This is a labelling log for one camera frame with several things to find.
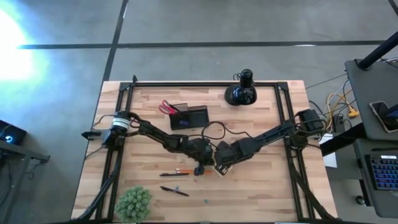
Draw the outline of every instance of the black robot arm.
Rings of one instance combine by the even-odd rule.
[[[323,124],[314,110],[299,112],[300,125],[293,120],[284,121],[281,125],[272,128],[254,138],[242,138],[231,145],[221,141],[215,152],[215,161],[218,166],[229,166],[248,160],[266,146],[276,140],[289,136],[292,147],[305,147],[307,138],[313,134],[323,132]]]
[[[203,138],[189,140],[189,136],[184,134],[167,134],[153,126],[149,121],[140,119],[137,114],[132,112],[129,112],[129,118],[135,119],[139,127],[137,131],[127,133],[126,136],[137,134],[147,136],[161,143],[169,152],[184,153],[199,162],[198,168],[195,169],[195,175],[203,174],[203,166],[214,165],[213,150],[209,145],[209,140]]]

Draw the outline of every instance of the butcher block tabletop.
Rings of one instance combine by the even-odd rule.
[[[309,108],[304,82],[286,81],[294,113]],[[104,82],[95,115],[95,122],[104,114],[114,114],[120,82]],[[131,111],[141,119],[169,134],[200,134],[202,128],[172,131],[167,115],[158,110],[162,100],[170,104],[188,103],[188,106],[207,105],[210,121],[221,121],[234,132],[247,131],[257,136],[280,124],[275,90],[257,86],[257,101],[248,106],[231,106],[224,100],[226,87],[134,87]],[[287,107],[282,94],[285,117]],[[108,129],[112,118],[105,117],[96,129]],[[222,136],[222,127],[211,125],[205,135]],[[224,141],[244,138],[245,135],[226,133]],[[221,140],[211,140],[218,144]],[[101,146],[101,140],[90,141],[87,154]],[[72,218],[80,216],[93,201],[101,186],[107,149],[91,155],[84,162],[80,183],[73,206]],[[303,158],[311,191],[333,216],[335,203],[321,151],[306,147]],[[297,221],[292,187],[283,140],[264,146],[250,160],[235,164],[221,177],[216,173],[202,176],[159,177],[161,173],[173,173],[175,169],[194,169],[197,162],[184,154],[170,153],[161,144],[146,136],[126,139],[121,165],[118,197],[126,190],[140,185],[149,189],[151,213],[147,222],[292,222]],[[165,186],[189,194],[189,197],[160,189]],[[109,207],[111,189],[108,191],[103,216]],[[307,214],[305,198],[300,190],[304,214]]]

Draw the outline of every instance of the black cable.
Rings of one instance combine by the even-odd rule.
[[[0,133],[0,140],[1,140],[1,139],[4,140],[4,141],[7,140],[5,137],[3,137],[3,134],[4,134],[5,130],[6,130],[7,128],[11,127],[11,126],[12,126],[11,124],[8,124],[6,127],[4,127],[4,128],[1,130],[1,133]]]
[[[104,148],[105,148],[105,147],[102,147],[102,146],[101,146],[99,149],[96,149],[95,151],[89,153],[89,154],[85,157],[85,160],[86,160],[89,156],[91,156],[92,154],[94,154],[94,153],[96,153],[96,152],[98,152],[99,150],[104,149]]]
[[[322,120],[322,119],[315,119],[315,120],[311,120],[311,121],[304,121],[304,122],[301,122],[300,124],[305,124],[305,123],[310,123],[310,122],[319,122],[319,121],[320,121],[320,122],[324,122],[325,125],[326,125],[326,121],[324,121],[324,120]],[[206,128],[208,128],[208,127],[211,126],[212,124],[219,124],[219,125],[221,125],[221,126],[223,127],[224,133],[223,133],[222,137],[214,138],[214,137],[209,137],[209,136],[205,136],[205,135],[204,135]],[[297,124],[292,124],[291,126],[281,128],[279,131],[283,131],[283,130],[288,129],[288,128],[291,128],[291,127],[293,127],[293,126],[298,127]],[[212,140],[221,140],[221,139],[223,139],[223,138],[225,137],[226,131],[229,132],[229,133],[231,133],[231,134],[235,134],[235,135],[245,134],[245,135],[247,135],[249,138],[254,139],[254,140],[257,140],[257,141],[262,141],[262,140],[266,139],[266,137],[263,137],[263,138],[255,138],[255,137],[252,137],[249,133],[247,133],[247,132],[245,132],[245,131],[241,131],[241,132],[238,132],[238,133],[233,132],[233,131],[229,130],[229,129],[226,127],[226,125],[225,125],[224,123],[222,123],[221,121],[211,121],[211,122],[209,122],[209,123],[202,129],[200,136],[202,136],[203,139],[206,137],[206,138],[212,139]]]
[[[345,105],[344,107],[341,108],[341,110],[339,110],[339,112],[337,114],[340,114],[345,108],[347,108],[349,105],[353,104],[356,100],[353,100],[351,103]]]
[[[309,100],[308,102],[312,103],[312,104],[321,112],[321,114],[322,114],[321,108],[320,108],[314,101]]]
[[[42,166],[42,165],[44,165],[43,162],[40,162],[40,163],[38,163],[38,164],[36,164],[36,165],[33,165],[33,168],[31,168],[29,172],[26,172],[26,173],[25,173],[25,174],[27,174],[27,178],[28,178],[29,180],[33,180],[33,179],[35,178],[35,172],[34,172],[34,171],[36,170],[36,168],[37,168],[38,166]]]
[[[240,73],[236,73],[232,75],[232,79],[233,80],[240,80],[241,79],[241,74]]]
[[[343,119],[343,122],[346,122],[346,121],[348,121],[349,128],[352,128],[353,124],[351,123],[351,121],[349,119]]]
[[[2,205],[4,204],[6,199],[8,198],[8,195],[10,194],[11,186],[12,186],[11,165],[10,165],[10,162],[8,160],[6,160],[6,162],[7,162],[7,165],[8,165],[8,179],[10,180],[10,184],[9,184],[6,196],[4,196],[3,200],[0,203],[0,208],[2,207]]]
[[[346,85],[347,85],[347,83],[348,83],[348,80],[343,85],[343,96],[344,96],[344,100],[345,101],[347,100],[347,97],[346,97]]]
[[[321,149],[321,147],[320,147],[320,146],[317,146],[317,145],[314,145],[314,144],[310,144],[310,143],[308,143],[307,145],[308,145],[308,146],[312,146],[312,147],[317,147],[317,148]]]
[[[310,143],[307,143],[307,145],[305,147],[307,147],[307,146],[313,146],[313,147],[317,147],[317,148],[321,149],[320,146],[317,146],[317,145],[314,145],[314,144],[310,144]],[[302,153],[303,150],[305,149],[305,147],[304,148],[300,148],[300,149],[293,149],[296,152],[296,155],[292,156],[292,158],[296,158],[297,156],[299,156],[299,153]]]
[[[337,109],[335,109],[334,111],[324,113],[323,115],[330,114],[330,113],[334,113],[334,112],[336,112],[336,111],[338,111],[338,110],[340,110],[340,109],[345,109],[345,108],[347,108],[349,105],[353,104],[355,101],[356,101],[356,100],[353,100],[351,103],[348,103],[348,104],[347,104],[347,103],[344,103],[344,106],[342,106],[342,107],[340,107],[340,108],[337,108]]]
[[[122,116],[118,116],[118,115],[115,115],[115,114],[106,114],[106,115],[102,115],[102,116],[99,118],[99,120],[98,120],[97,122],[95,122],[95,123],[91,126],[91,128],[93,129],[93,128],[94,128],[97,124],[99,124],[99,123],[102,121],[102,119],[103,119],[104,117],[106,117],[106,116],[111,116],[111,117],[114,117],[114,118],[123,118],[123,119],[127,119],[127,118],[124,118],[124,117],[122,117]],[[137,121],[136,121],[135,119],[133,119],[133,120],[127,119],[127,120],[130,121],[130,127],[132,127],[132,128],[138,128],[138,127],[135,127],[135,126],[131,126],[131,124],[132,124],[133,122],[136,122],[136,123],[137,123]]]
[[[385,59],[383,59],[383,58],[380,58],[383,62],[386,62],[387,64],[389,64],[389,65],[391,65],[391,66],[393,66],[393,67],[395,67],[395,68],[398,68],[397,66],[395,66],[395,65],[393,65],[392,63],[390,63],[390,62],[388,62],[387,60],[385,60]]]
[[[347,75],[347,73],[344,73],[344,74],[342,74],[342,75],[338,75],[338,76],[336,76],[336,77],[334,77],[334,78],[330,78],[330,79],[328,79],[328,80],[322,81],[322,82],[320,82],[320,83],[316,83],[316,84],[314,84],[314,85],[310,85],[310,86],[308,86],[308,87],[305,87],[305,89],[307,90],[307,89],[312,88],[312,87],[314,87],[314,86],[324,84],[324,83],[326,83],[326,82],[328,82],[328,81],[332,81],[332,80],[334,80],[334,79],[336,79],[336,78],[342,77],[343,75]]]

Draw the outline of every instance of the cable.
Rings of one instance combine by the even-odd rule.
[[[326,121],[321,120],[321,119],[315,119],[315,120],[311,120],[311,121],[304,121],[304,122],[301,122],[301,124],[310,123],[310,122],[319,122],[319,121],[320,121],[320,122],[325,122],[325,124],[326,124]],[[221,125],[221,126],[223,127],[224,133],[223,133],[222,137],[214,138],[214,137],[209,137],[209,136],[205,136],[205,135],[204,135],[206,128],[210,127],[212,124],[219,124],[219,125]],[[291,128],[291,127],[293,127],[293,126],[298,127],[297,124],[292,124],[292,125],[290,125],[290,126],[288,126],[288,127],[281,128],[279,131],[282,131],[282,130]],[[301,131],[301,132],[304,132],[304,133],[308,133],[308,134],[314,133],[314,132],[305,132],[305,131],[302,130],[302,129],[300,129],[300,131]],[[257,140],[257,141],[262,141],[262,140],[266,139],[266,137],[263,137],[263,138],[255,138],[255,137],[252,137],[249,133],[247,133],[247,132],[245,132],[245,131],[241,131],[241,132],[238,132],[238,133],[233,132],[233,131],[229,130],[229,129],[226,127],[226,125],[225,125],[224,123],[222,123],[221,121],[211,121],[211,122],[209,122],[209,123],[202,129],[200,136],[202,136],[203,139],[206,137],[206,138],[212,139],[212,140],[221,140],[221,139],[223,139],[223,138],[225,137],[226,132],[229,132],[229,133],[235,134],[235,135],[245,134],[245,135],[247,135],[249,138],[254,139],[254,140]]]
[[[324,84],[324,83],[326,83],[326,82],[328,82],[328,81],[335,80],[336,78],[342,77],[343,75],[347,75],[347,73],[344,73],[344,74],[342,74],[342,75],[338,75],[338,76],[336,76],[336,77],[334,77],[334,78],[330,78],[330,79],[328,79],[328,80],[322,81],[322,82],[320,82],[320,83],[316,83],[316,84],[314,84],[314,85],[310,85],[310,86],[308,86],[308,87],[305,87],[305,89],[307,90],[307,89],[312,88],[312,87],[315,87],[315,86],[317,86],[317,85]]]
[[[236,73],[232,75],[232,79],[233,80],[240,80],[241,79],[241,74],[240,73]]]
[[[301,148],[301,149],[293,149],[293,150],[295,150],[295,151],[296,151],[296,155],[292,156],[292,158],[296,158],[297,156],[299,156],[299,154],[300,154],[300,153],[302,153],[302,151],[303,151],[303,150],[304,150],[304,149],[305,149],[307,146],[317,147],[317,148],[321,149],[321,147],[320,147],[320,146],[317,146],[317,145],[314,145],[314,144],[307,143],[307,145],[306,145],[304,148]]]
[[[102,147],[102,146],[101,146],[99,149],[96,149],[95,151],[89,153],[89,154],[85,157],[85,160],[86,160],[89,156],[91,156],[92,154],[94,154],[94,153],[96,153],[96,152],[98,152],[99,150],[104,149],[104,148],[105,148],[105,147]]]
[[[314,101],[309,100],[308,102],[312,103],[319,110],[319,112],[321,112],[321,114],[322,114],[321,108]]]
[[[12,126],[11,124],[8,124],[6,127],[4,127],[4,128],[1,130],[0,139],[3,139],[4,141],[7,141],[7,139],[6,139],[5,137],[3,137],[3,134],[4,134],[5,130],[6,130],[7,128],[11,127],[11,126]]]
[[[92,126],[91,126],[91,128],[93,129],[97,124],[99,124],[101,121],[102,121],[102,119],[104,118],[104,117],[106,117],[106,116],[111,116],[111,117],[114,117],[114,118],[123,118],[123,119],[127,119],[127,118],[124,118],[124,117],[122,117],[122,116],[118,116],[118,115],[115,115],[115,114],[106,114],[106,115],[102,115],[100,118],[99,118],[99,120],[97,121],[97,122],[95,122]],[[129,121],[130,121],[130,127],[132,127],[132,128],[138,128],[138,127],[135,127],[135,126],[131,126],[131,124],[133,123],[133,122],[136,122],[137,123],[137,121],[135,120],[135,119],[133,119],[133,120],[131,120],[131,119],[128,119]]]
[[[334,113],[334,112],[336,112],[336,111],[338,111],[338,110],[340,110],[340,109],[344,109],[344,108],[346,108],[348,105],[351,105],[352,103],[354,103],[356,100],[353,100],[351,103],[348,103],[348,104],[344,104],[344,106],[342,106],[342,107],[340,107],[340,108],[337,108],[337,109],[335,109],[335,110],[333,110],[333,111],[331,111],[331,112],[328,112],[328,113],[324,113],[323,115],[326,115],[326,114],[330,114],[330,113]]]
[[[6,162],[7,162],[7,165],[8,165],[8,179],[10,180],[10,184],[9,184],[6,196],[4,196],[3,200],[0,203],[0,208],[2,207],[2,205],[4,204],[6,199],[8,198],[8,195],[10,194],[11,187],[12,187],[11,165],[10,165],[10,162],[8,160]]]
[[[344,84],[336,91],[336,93],[334,93],[334,94],[330,94],[329,96],[328,96],[328,98],[326,99],[326,106],[323,108],[323,113],[322,114],[325,114],[325,112],[326,112],[326,109],[328,108],[328,105],[330,104],[330,101],[336,96],[336,94],[341,90],[341,89],[343,89],[343,87],[344,87]]]
[[[308,145],[308,146],[312,146],[312,147],[317,147],[317,148],[321,149],[321,147],[320,147],[320,146],[317,146],[317,145],[314,145],[314,144],[310,144],[310,143],[308,143],[307,145]]]
[[[347,97],[346,97],[346,90],[345,90],[345,85],[343,86],[343,95],[344,95],[344,99],[347,102]],[[359,115],[359,111],[357,111],[356,109],[354,109],[351,105],[348,105],[349,111],[348,111],[348,117],[350,119],[356,118]]]
[[[386,62],[387,64],[389,64],[389,65],[391,65],[391,66],[393,66],[393,67],[395,67],[395,68],[398,68],[397,66],[395,66],[395,65],[393,65],[392,63],[390,63],[390,62],[388,62],[386,59],[383,59],[383,58],[380,58],[383,62]]]
[[[36,168],[37,168],[38,166],[42,166],[42,165],[44,165],[44,163],[43,163],[43,162],[40,162],[40,163],[34,165],[33,168],[31,168],[29,172],[25,172],[25,174],[27,174],[27,178],[28,178],[29,180],[33,180],[33,178],[35,178],[35,172],[34,172],[34,171],[36,170]]]
[[[346,121],[348,121],[349,128],[352,128],[353,124],[351,123],[351,121],[349,119],[343,119],[343,122],[346,122]]]
[[[351,104],[353,104],[356,100],[353,100],[351,103],[347,104],[346,106],[341,107],[341,110],[339,110],[339,112],[337,114],[340,114],[345,108],[347,108],[348,106],[350,106]]]
[[[350,112],[349,112],[349,116],[350,117],[352,117],[352,118],[354,118],[354,117],[356,117],[359,113],[354,109],[354,108],[352,108],[349,104],[348,104],[348,102],[347,102],[347,99],[346,99],[346,94],[347,93],[350,93],[351,91],[353,91],[352,89],[350,90],[350,91],[348,91],[347,93],[345,92],[345,86],[346,86],[346,84],[349,82],[349,80],[347,80],[345,83],[344,83],[344,85],[342,86],[342,89],[343,89],[343,96],[341,96],[341,95],[339,95],[339,94],[337,94],[337,93],[334,93],[333,94],[333,97],[334,96],[339,96],[340,97],[340,99],[335,103],[335,105],[333,106],[333,109],[332,109],[332,111],[334,111],[335,109],[336,109],[336,107],[337,107],[337,104],[340,102],[340,100],[345,100],[345,102],[346,102],[346,104],[347,104],[347,106],[349,106],[350,107]],[[330,110],[330,107],[329,107],[329,104],[330,104],[330,96],[331,96],[332,94],[330,94],[329,96],[328,96],[328,99],[327,99],[327,103],[326,103],[326,107],[328,108],[328,111],[329,111],[329,124],[328,124],[328,126],[326,127],[326,130],[327,129],[331,129],[331,125],[332,125],[332,121],[333,121],[333,112]]]

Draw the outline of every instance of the keyboard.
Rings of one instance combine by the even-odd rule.
[[[366,162],[376,190],[398,191],[397,156],[367,155]]]

